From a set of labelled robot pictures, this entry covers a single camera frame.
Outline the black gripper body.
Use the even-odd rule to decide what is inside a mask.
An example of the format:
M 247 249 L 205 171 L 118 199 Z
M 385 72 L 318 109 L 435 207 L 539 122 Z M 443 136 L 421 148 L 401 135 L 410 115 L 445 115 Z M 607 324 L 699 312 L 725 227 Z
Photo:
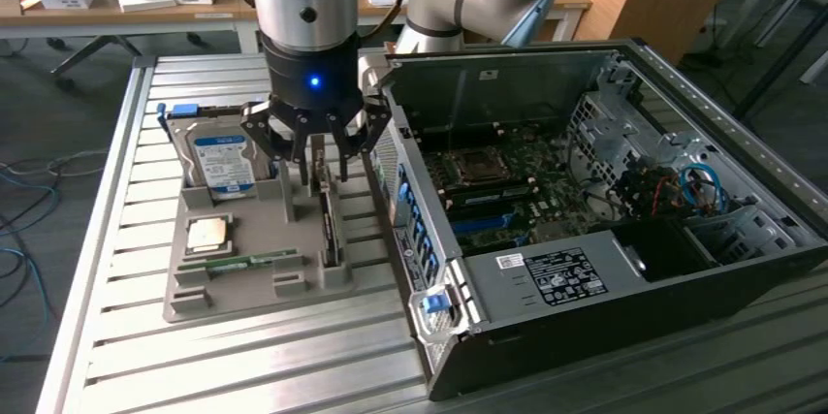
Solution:
M 325 120 L 333 112 L 350 121 L 362 108 L 357 86 L 359 35 L 351 33 L 333 48 L 301 51 L 283 48 L 263 35 L 261 44 L 270 78 L 270 111 L 279 121 L 294 121 L 299 111 L 307 120 Z

